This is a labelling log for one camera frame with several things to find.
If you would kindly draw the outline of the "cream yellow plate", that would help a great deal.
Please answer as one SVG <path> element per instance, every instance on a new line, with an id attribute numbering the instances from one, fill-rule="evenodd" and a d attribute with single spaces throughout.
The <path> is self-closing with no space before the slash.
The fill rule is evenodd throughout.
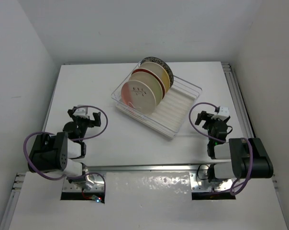
<path id="1" fill-rule="evenodd" d="M 157 75 L 164 84 L 165 92 L 168 92 L 170 88 L 170 78 L 166 70 L 161 65 L 154 62 L 145 62 L 141 64 L 139 68 L 148 69 Z"/>

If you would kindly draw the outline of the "pink cream leaf plate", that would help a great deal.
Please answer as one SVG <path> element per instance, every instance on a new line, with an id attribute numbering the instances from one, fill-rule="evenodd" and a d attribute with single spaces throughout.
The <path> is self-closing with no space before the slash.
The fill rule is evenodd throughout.
<path id="1" fill-rule="evenodd" d="M 121 88 L 121 98 L 125 105 L 132 103 L 152 103 L 156 107 L 156 98 L 152 90 L 138 80 L 129 80 Z"/>

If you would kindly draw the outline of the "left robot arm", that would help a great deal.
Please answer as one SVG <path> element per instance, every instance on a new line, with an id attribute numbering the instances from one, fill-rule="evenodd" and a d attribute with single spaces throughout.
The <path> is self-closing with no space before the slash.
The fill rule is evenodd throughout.
<path id="1" fill-rule="evenodd" d="M 91 105 L 79 105 L 69 109 L 67 113 L 72 120 L 64 125 L 61 132 L 34 132 L 26 137 L 23 143 L 30 172 L 50 181 L 65 177 L 69 180 L 80 180 L 90 175 L 84 172 L 86 166 L 75 160 L 86 156 L 87 146 L 84 140 L 101 135 L 109 122 L 103 110 Z M 88 128 L 101 126 L 101 114 L 104 114 L 106 119 L 104 129 L 98 134 L 86 137 Z"/>

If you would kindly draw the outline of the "red blue floral plate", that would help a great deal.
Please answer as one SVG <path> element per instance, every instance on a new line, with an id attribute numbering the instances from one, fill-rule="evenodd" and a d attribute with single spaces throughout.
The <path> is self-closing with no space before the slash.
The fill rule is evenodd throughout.
<path id="1" fill-rule="evenodd" d="M 162 88 L 162 94 L 163 94 L 162 98 L 164 98 L 164 96 L 166 94 L 165 86 L 164 86 L 162 80 L 155 73 L 153 73 L 151 70 L 148 70 L 146 68 L 137 68 L 137 69 L 133 70 L 131 74 L 133 75 L 133 74 L 135 74 L 137 72 L 146 72 L 146 73 L 154 76 L 156 78 L 156 80 L 159 82 L 159 84 L 160 84 L 160 86 Z"/>

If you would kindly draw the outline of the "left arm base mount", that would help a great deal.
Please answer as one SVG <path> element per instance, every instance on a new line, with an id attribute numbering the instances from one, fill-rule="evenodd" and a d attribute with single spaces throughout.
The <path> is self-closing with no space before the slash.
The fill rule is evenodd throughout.
<path id="1" fill-rule="evenodd" d="M 63 182 L 63 192 L 104 192 L 105 174 L 91 173 L 79 179 L 65 179 Z"/>

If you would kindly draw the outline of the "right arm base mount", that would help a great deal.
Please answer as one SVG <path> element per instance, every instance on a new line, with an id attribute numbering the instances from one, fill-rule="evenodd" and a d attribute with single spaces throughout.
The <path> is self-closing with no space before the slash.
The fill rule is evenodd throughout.
<path id="1" fill-rule="evenodd" d="M 230 189 L 232 179 L 208 180 L 209 164 L 193 165 L 189 172 L 189 181 L 193 193 L 214 193 Z"/>

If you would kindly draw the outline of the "blue patterned rim plate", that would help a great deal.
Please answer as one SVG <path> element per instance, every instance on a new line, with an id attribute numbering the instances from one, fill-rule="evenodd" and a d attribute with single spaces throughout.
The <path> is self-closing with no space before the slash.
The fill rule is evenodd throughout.
<path id="1" fill-rule="evenodd" d="M 164 68 L 164 70 L 167 72 L 168 76 L 169 76 L 169 80 L 170 80 L 170 87 L 172 87 L 173 83 L 174 83 L 174 74 L 171 70 L 171 68 L 169 67 L 169 65 L 164 62 L 163 60 L 157 58 L 157 57 L 145 57 L 141 62 L 140 65 L 146 63 L 146 62 L 154 62 L 159 64 L 160 66 L 162 66 Z"/>

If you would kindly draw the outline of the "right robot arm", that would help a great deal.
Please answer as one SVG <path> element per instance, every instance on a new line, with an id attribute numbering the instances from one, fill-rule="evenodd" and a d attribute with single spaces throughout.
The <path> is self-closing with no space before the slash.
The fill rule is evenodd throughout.
<path id="1" fill-rule="evenodd" d="M 261 139 L 227 139 L 229 119 L 219 119 L 216 115 L 201 111 L 195 121 L 196 126 L 205 122 L 202 127 L 210 136 L 207 144 L 208 156 L 213 160 L 227 160 L 208 167 L 208 181 L 271 178 L 274 174 L 273 164 Z"/>

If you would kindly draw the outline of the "cream green twig plate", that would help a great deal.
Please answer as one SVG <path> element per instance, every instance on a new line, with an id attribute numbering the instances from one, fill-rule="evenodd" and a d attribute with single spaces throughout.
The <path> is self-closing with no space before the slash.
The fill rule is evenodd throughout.
<path id="1" fill-rule="evenodd" d="M 146 84 L 154 93 L 154 96 L 156 98 L 156 105 L 160 104 L 161 100 L 164 97 L 164 88 L 158 80 L 158 77 L 156 78 L 151 73 L 145 71 L 138 71 L 133 73 L 130 76 L 129 80 L 137 80 Z"/>

